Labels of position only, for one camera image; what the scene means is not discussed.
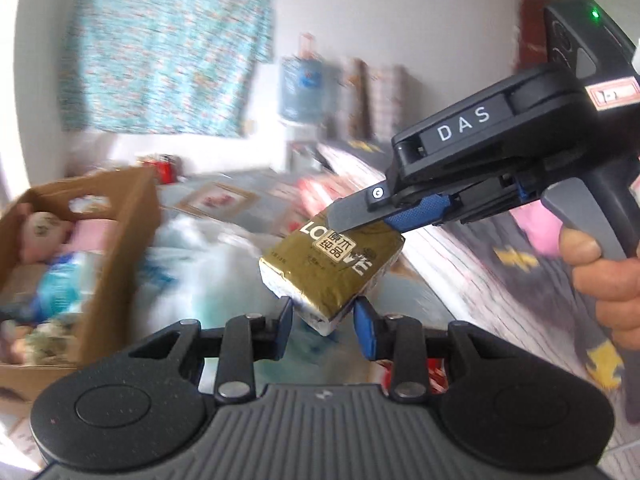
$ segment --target grey ribbed surface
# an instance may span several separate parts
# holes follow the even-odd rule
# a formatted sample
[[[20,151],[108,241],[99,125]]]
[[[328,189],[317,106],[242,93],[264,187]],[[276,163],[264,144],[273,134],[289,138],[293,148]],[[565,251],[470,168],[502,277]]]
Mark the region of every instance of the grey ribbed surface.
[[[399,406],[377,386],[269,386],[259,400],[222,408],[204,436],[171,460],[118,480],[531,479],[478,462],[427,410]],[[42,480],[104,480],[52,466]],[[603,480],[595,468],[546,476]]]

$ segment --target finger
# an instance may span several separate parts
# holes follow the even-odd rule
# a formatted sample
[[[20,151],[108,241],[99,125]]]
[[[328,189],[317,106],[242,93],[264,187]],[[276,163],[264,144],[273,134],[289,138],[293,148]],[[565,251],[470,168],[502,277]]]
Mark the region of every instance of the finger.
[[[640,298],[630,301],[598,301],[596,317],[601,325],[614,330],[640,328]]]
[[[575,267],[574,287],[598,300],[632,300],[640,294],[640,260],[597,260]]]
[[[614,330],[613,341],[628,350],[640,350],[640,328],[634,330]]]
[[[587,233],[563,227],[560,231],[560,254],[571,266],[590,264],[602,256],[597,241]]]

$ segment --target striped fabric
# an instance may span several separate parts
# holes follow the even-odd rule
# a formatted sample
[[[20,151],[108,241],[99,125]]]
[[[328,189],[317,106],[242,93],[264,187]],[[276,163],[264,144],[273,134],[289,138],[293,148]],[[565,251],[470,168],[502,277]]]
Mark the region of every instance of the striped fabric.
[[[349,176],[362,187],[384,175],[353,155],[321,146],[335,173]],[[474,323],[532,354],[589,380],[566,330],[544,323],[505,290],[500,281],[463,243],[443,228],[427,226],[404,234],[402,253],[429,283],[453,316]],[[545,280],[543,286],[550,286]],[[640,426],[624,415],[624,393],[609,399],[616,412],[616,427],[600,467],[617,480],[640,478]]]

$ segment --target teal floral curtain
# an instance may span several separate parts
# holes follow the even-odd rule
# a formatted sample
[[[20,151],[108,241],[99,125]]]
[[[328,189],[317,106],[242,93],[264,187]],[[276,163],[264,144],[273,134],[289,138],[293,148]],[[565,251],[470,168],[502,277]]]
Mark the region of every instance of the teal floral curtain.
[[[76,0],[60,71],[67,130],[236,137],[271,0]]]

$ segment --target gold foil wrapper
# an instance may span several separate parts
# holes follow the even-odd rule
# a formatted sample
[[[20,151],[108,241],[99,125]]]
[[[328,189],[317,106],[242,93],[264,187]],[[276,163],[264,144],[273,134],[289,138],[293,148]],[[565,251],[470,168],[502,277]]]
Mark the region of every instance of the gold foil wrapper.
[[[262,280],[277,296],[290,296],[300,316],[330,333],[351,300],[366,293],[398,258],[404,238],[384,222],[343,234],[316,215],[260,259]]]

